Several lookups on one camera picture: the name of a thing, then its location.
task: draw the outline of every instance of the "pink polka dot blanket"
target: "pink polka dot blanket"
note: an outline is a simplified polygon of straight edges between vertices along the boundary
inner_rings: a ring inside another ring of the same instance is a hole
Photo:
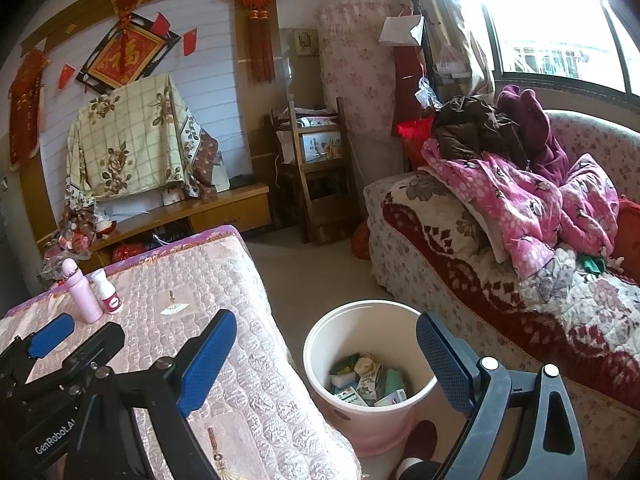
[[[561,187],[489,152],[482,159],[445,160],[436,139],[424,143],[422,155],[461,200],[475,200],[495,219],[521,280],[554,257],[560,240],[591,256],[613,252],[620,202],[591,155],[581,156]]]

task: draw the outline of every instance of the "silver screw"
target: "silver screw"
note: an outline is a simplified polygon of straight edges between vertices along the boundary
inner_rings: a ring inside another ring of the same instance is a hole
[[[560,370],[558,370],[558,367],[556,365],[552,365],[552,364],[545,365],[543,370],[545,371],[545,374],[547,374],[549,377],[558,377],[558,375],[560,375]]]
[[[158,361],[156,361],[156,367],[160,368],[161,370],[167,370],[167,368],[171,368],[173,364],[174,360],[170,357],[161,357],[158,359]]]
[[[482,368],[486,370],[497,370],[500,363],[493,357],[483,357],[480,361]]]
[[[96,379],[105,379],[105,378],[109,377],[110,374],[111,374],[111,370],[109,369],[109,367],[101,366],[100,368],[98,368],[95,371],[95,378]]]

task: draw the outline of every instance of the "white trash can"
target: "white trash can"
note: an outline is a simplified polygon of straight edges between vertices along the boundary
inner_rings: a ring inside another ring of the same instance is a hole
[[[393,301],[365,300],[341,306],[309,332],[303,353],[308,380],[323,415],[346,436],[360,458],[387,452],[413,429],[415,407],[436,385],[436,377],[415,338],[420,313]],[[329,370],[341,358],[371,353],[402,373],[412,397],[383,408],[355,406],[326,389]]]

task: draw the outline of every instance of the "tiled floor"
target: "tiled floor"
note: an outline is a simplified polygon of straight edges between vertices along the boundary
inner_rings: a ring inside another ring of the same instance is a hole
[[[289,228],[250,239],[247,245],[262,276],[273,317],[305,381],[302,351],[306,334],[324,314],[351,301],[391,299],[370,274],[370,263],[351,254],[348,240],[324,247],[303,245],[297,229]],[[434,460],[444,460],[462,430],[464,418],[451,409],[439,386],[421,403],[419,415],[435,423],[438,446]],[[486,480],[498,476],[515,416],[508,415],[507,429],[498,439],[483,476]],[[362,468],[371,480],[385,480],[401,452],[400,446],[363,459]]]

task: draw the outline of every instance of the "maroon shoe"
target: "maroon shoe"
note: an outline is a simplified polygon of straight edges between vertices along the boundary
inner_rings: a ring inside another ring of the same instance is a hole
[[[407,458],[418,458],[423,462],[432,459],[433,453],[436,451],[438,444],[438,431],[436,426],[430,420],[421,420],[412,429],[406,442],[404,443],[404,451],[398,465],[389,474],[389,480],[396,480],[396,471],[400,464]]]

